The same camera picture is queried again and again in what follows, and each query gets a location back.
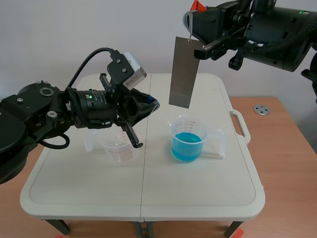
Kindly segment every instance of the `wooden table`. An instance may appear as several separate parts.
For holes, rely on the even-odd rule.
[[[243,238],[314,237],[317,233],[317,155],[276,98],[232,98],[251,133],[249,150],[266,194],[260,215],[241,226]],[[255,104],[270,108],[268,116],[253,112]],[[42,147],[32,151],[25,169],[0,185],[0,237],[54,238],[60,235],[44,221],[27,215],[20,207],[21,189]],[[128,222],[70,221],[74,238],[135,238]],[[221,238],[228,223],[158,222],[156,238]]]

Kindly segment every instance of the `white wall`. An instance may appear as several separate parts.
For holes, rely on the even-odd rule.
[[[0,99],[27,84],[47,80],[66,86],[94,49],[131,51],[147,72],[171,72],[175,36],[187,37],[182,16],[193,0],[3,0],[0,1]],[[201,0],[216,6],[224,0]],[[316,0],[278,0],[278,6],[317,11]],[[227,67],[233,53],[201,62],[199,72],[218,75],[230,96],[277,96],[309,142],[317,145],[317,105],[311,83],[295,73],[244,61]],[[104,72],[100,54],[82,73]]]

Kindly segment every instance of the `blue liquid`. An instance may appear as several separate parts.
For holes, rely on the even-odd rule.
[[[176,138],[188,143],[197,143],[202,141],[199,136],[188,132],[179,133],[176,135]],[[172,152],[177,159],[185,162],[191,162],[200,156],[203,149],[202,143],[191,145],[181,141],[175,139],[174,137],[172,139]]]

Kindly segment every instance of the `clear measuring cup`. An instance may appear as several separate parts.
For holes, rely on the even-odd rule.
[[[103,146],[107,156],[119,165],[127,165],[138,156],[138,149],[132,146],[127,133],[116,125],[107,129],[91,129],[84,140],[86,151],[92,151],[93,143],[96,142]]]
[[[220,158],[225,153],[225,138],[220,129],[208,128],[205,121],[191,116],[179,116],[168,123],[172,134],[172,153],[182,161],[191,162],[198,158],[208,139],[215,139],[213,146],[218,146],[208,151],[209,156]]]

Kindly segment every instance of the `table handle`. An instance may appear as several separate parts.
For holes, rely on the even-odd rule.
[[[244,137],[244,140],[246,144],[248,145],[251,141],[251,135],[249,133],[248,127],[243,119],[242,114],[239,111],[234,109],[230,112],[230,114],[237,119],[242,135]]]

